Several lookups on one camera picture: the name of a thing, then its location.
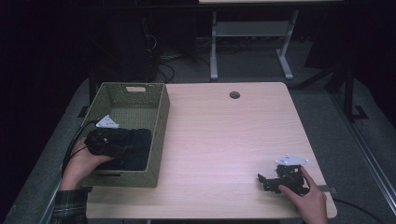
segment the finger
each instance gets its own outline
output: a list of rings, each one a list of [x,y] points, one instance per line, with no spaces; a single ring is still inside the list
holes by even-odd
[[[303,166],[301,167],[301,173],[303,173],[303,176],[305,177],[306,181],[308,182],[310,188],[312,188],[313,186],[315,186],[315,187],[317,186],[314,179],[308,174],[308,172],[305,170],[305,168]]]
[[[286,196],[294,203],[297,204],[297,202],[299,200],[301,200],[301,197],[299,195],[297,195],[296,193],[294,193],[291,189],[289,189],[288,187],[284,186],[284,185],[279,185],[279,190],[286,194]]]

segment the green basket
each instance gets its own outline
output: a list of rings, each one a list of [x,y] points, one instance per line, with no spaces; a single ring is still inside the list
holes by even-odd
[[[144,171],[95,170],[85,186],[134,188],[157,187],[163,154],[163,139],[169,113],[169,96],[164,84],[104,82],[97,92],[83,125],[106,115],[125,129],[149,129],[152,133],[148,165]],[[88,125],[86,136],[94,125]]]

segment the dark background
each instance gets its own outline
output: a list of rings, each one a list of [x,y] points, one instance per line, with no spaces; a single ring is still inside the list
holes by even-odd
[[[396,126],[394,11],[390,1],[384,0],[368,7],[330,10],[317,21],[309,20],[317,11],[302,10],[293,38],[315,39],[308,66],[325,69],[347,62]],[[1,1],[0,220],[83,80],[95,76],[99,83],[150,81],[156,59],[146,53],[149,43],[142,34],[155,34],[160,41],[193,54],[194,38],[210,34],[210,17],[207,12],[152,16],[125,10],[82,10],[65,1]]]

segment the plaid sleeve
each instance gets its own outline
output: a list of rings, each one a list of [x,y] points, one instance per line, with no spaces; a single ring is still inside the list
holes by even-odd
[[[86,189],[58,191],[51,214],[51,224],[86,224],[88,191]]]

